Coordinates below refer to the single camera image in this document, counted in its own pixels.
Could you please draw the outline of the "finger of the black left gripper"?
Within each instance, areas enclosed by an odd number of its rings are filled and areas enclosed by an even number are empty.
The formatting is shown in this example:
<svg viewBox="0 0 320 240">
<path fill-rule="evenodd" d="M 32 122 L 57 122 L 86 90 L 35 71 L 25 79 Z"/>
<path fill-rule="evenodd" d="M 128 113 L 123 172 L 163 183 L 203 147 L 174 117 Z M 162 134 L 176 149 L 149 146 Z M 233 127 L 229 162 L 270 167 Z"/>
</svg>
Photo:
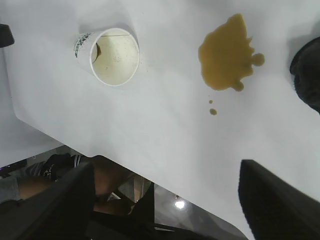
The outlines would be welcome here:
<svg viewBox="0 0 320 240">
<path fill-rule="evenodd" d="M 0 24 L 0 48 L 11 46 L 15 43 L 12 31 L 6 24 Z"/>
</svg>

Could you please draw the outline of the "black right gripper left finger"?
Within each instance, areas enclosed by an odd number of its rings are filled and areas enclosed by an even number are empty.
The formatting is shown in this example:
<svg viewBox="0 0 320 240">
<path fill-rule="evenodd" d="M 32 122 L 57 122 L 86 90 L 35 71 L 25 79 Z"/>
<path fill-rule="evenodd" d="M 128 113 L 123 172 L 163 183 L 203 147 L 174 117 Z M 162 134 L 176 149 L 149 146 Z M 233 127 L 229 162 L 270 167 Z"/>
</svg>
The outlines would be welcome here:
<svg viewBox="0 0 320 240">
<path fill-rule="evenodd" d="M 0 238 L 85 240 L 94 203 L 94 167 L 81 163 L 43 192 L 1 203 Z"/>
</svg>

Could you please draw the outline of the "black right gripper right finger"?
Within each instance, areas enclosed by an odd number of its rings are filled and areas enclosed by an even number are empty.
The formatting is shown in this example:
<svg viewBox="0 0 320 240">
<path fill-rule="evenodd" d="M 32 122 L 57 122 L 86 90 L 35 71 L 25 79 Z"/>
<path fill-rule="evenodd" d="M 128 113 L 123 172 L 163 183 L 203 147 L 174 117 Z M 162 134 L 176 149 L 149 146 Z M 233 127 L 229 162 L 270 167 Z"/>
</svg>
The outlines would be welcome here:
<svg viewBox="0 0 320 240">
<path fill-rule="evenodd" d="M 320 238 L 320 203 L 254 160 L 241 161 L 238 198 L 256 240 Z"/>
</svg>

